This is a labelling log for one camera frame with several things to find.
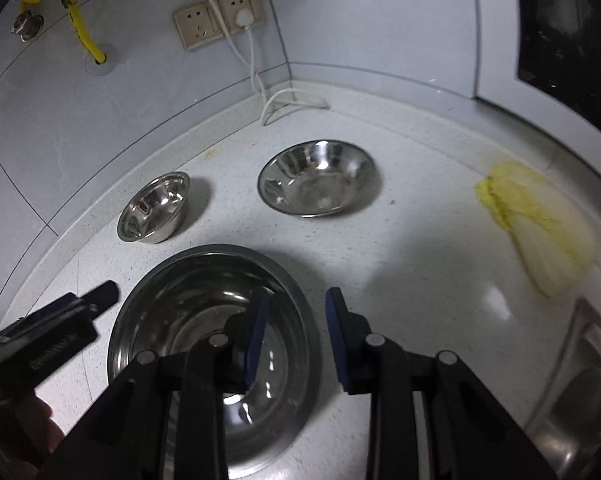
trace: stainless steel bowl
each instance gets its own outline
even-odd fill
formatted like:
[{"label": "stainless steel bowl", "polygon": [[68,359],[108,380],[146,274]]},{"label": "stainless steel bowl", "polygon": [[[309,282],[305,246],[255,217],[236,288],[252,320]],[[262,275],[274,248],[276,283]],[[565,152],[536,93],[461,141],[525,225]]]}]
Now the stainless steel bowl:
[{"label": "stainless steel bowl", "polygon": [[[321,375],[318,330],[303,292],[284,269],[256,251],[232,245],[189,249],[145,276],[122,306],[107,356],[112,381],[146,349],[159,355],[189,350],[222,331],[253,290],[274,294],[256,383],[245,396],[226,396],[229,477],[273,462],[301,430]],[[163,478],[172,478],[178,397],[170,409]]]},{"label": "stainless steel bowl", "polygon": [[122,210],[118,237],[123,242],[149,244],[167,240],[183,222],[189,182],[189,175],[182,171],[152,180]]},{"label": "stainless steel bowl", "polygon": [[366,152],[340,140],[312,140],[280,152],[258,176],[258,192],[273,209],[312,217],[352,206],[372,186]]}]

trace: silver screw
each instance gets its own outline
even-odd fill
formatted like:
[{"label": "silver screw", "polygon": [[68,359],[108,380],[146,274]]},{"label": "silver screw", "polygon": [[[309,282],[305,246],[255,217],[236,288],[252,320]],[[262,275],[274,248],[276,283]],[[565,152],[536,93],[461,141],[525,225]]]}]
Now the silver screw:
[{"label": "silver screw", "polygon": [[209,339],[207,339],[207,341],[209,341],[210,345],[212,345],[214,348],[219,348],[221,346],[225,346],[228,343],[229,337],[227,337],[225,334],[214,334]]},{"label": "silver screw", "polygon": [[453,365],[456,364],[456,361],[459,360],[458,355],[450,350],[443,350],[438,353],[438,360],[444,365]]},{"label": "silver screw", "polygon": [[136,361],[142,365],[148,365],[149,363],[154,362],[154,359],[156,359],[156,354],[154,354],[154,352],[151,350],[143,350],[142,352],[138,352],[138,354],[136,354]]},{"label": "silver screw", "polygon": [[385,336],[381,334],[371,333],[365,337],[365,342],[369,346],[383,346],[385,344]]}]

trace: power socket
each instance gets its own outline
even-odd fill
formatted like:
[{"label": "power socket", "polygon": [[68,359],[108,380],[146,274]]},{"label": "power socket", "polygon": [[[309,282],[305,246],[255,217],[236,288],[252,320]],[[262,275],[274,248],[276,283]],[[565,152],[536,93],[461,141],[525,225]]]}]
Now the power socket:
[{"label": "power socket", "polygon": [[186,50],[223,37],[210,4],[197,4],[174,13],[176,28]]},{"label": "power socket", "polygon": [[263,6],[260,0],[218,0],[218,6],[230,34],[243,30],[236,24],[236,15],[242,9],[247,9],[254,15],[254,25],[264,23]]}]

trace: white power cord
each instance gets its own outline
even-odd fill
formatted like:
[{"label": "white power cord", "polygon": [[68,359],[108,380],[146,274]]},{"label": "white power cord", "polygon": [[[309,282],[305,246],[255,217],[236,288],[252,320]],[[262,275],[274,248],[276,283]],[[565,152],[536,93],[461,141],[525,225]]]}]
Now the white power cord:
[{"label": "white power cord", "polygon": [[[247,62],[245,57],[240,53],[240,51],[236,47],[236,43],[234,43],[234,40],[229,35],[229,30],[227,28],[227,25],[225,24],[225,20],[223,19],[222,12],[220,12],[220,9],[218,8],[218,4],[216,3],[216,0],[207,0],[207,1],[209,2],[210,6],[212,6],[214,14],[216,14],[216,19],[218,19],[218,23],[220,25],[222,33],[225,36],[225,39],[227,40],[227,42],[229,43],[229,46],[234,51],[234,54],[236,54],[236,57],[238,58],[238,60],[243,65],[245,65],[246,68],[249,69],[249,80],[250,80],[250,83],[252,86],[252,90],[254,91],[254,93],[260,94],[260,96],[263,99],[263,112],[261,113],[261,126],[265,126],[265,123],[267,120],[266,119],[267,109],[275,101],[278,104],[285,104],[285,105],[294,104],[294,105],[304,106],[304,107],[308,107],[308,108],[329,108],[329,105],[323,98],[318,97],[314,94],[311,94],[311,92],[307,92],[305,90],[298,90],[298,89],[294,89],[294,88],[285,88],[283,90],[280,90],[280,91],[276,92],[274,95],[272,95],[269,99],[267,99],[267,95],[264,90],[263,80],[261,79],[260,74],[258,74],[258,72],[256,71],[256,67],[254,64],[254,38],[253,38],[252,32],[251,32],[251,24],[254,22],[254,16],[250,12],[248,12],[248,15],[251,16],[251,19],[249,19],[248,15],[245,13],[243,13],[241,15],[241,12],[239,12],[238,15],[236,16],[236,18],[237,18],[236,24],[239,27],[245,28],[245,30],[247,32],[247,36],[249,38],[250,61]],[[315,99],[317,99],[319,101],[319,103],[312,104],[312,103],[298,101],[298,100],[296,100],[296,101],[276,100],[277,96],[279,96],[280,94],[283,94],[283,93],[287,93],[287,92],[310,95],[310,96],[314,97]]]}]

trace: yellow hose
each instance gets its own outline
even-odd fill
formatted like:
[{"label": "yellow hose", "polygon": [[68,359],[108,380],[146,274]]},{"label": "yellow hose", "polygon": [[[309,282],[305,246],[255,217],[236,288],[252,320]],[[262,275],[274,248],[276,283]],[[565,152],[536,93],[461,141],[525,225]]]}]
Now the yellow hose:
[{"label": "yellow hose", "polygon": [[89,35],[87,27],[85,27],[85,23],[83,22],[83,17],[78,11],[78,7],[72,4],[67,8],[67,12],[69,13],[69,17],[71,18],[71,21],[74,25],[74,30],[76,31],[80,42],[98,64],[103,64],[107,60],[107,56]]}]

